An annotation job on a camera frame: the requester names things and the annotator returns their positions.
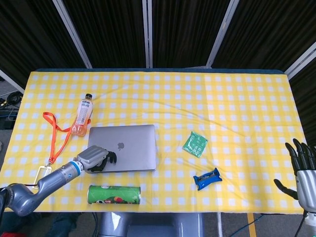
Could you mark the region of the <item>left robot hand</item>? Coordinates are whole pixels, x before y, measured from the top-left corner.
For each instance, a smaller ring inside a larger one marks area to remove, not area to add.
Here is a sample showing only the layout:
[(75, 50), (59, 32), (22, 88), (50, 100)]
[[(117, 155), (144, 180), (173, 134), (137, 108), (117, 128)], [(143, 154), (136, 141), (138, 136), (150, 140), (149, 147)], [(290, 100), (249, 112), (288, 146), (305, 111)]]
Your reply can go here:
[(102, 172), (107, 164), (116, 163), (117, 155), (99, 146), (93, 145), (82, 151), (75, 157), (75, 161), (80, 162), (86, 172)]

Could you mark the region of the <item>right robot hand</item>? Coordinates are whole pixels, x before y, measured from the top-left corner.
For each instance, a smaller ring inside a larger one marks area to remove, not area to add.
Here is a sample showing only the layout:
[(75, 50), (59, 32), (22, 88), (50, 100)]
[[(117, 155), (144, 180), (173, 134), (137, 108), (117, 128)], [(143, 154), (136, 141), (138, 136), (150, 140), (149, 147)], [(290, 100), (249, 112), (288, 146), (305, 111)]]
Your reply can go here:
[(316, 212), (316, 149), (293, 139), (294, 147), (289, 143), (285, 146), (289, 152), (296, 181), (297, 190), (284, 186), (280, 180), (274, 179), (277, 188), (297, 200), (306, 211)]

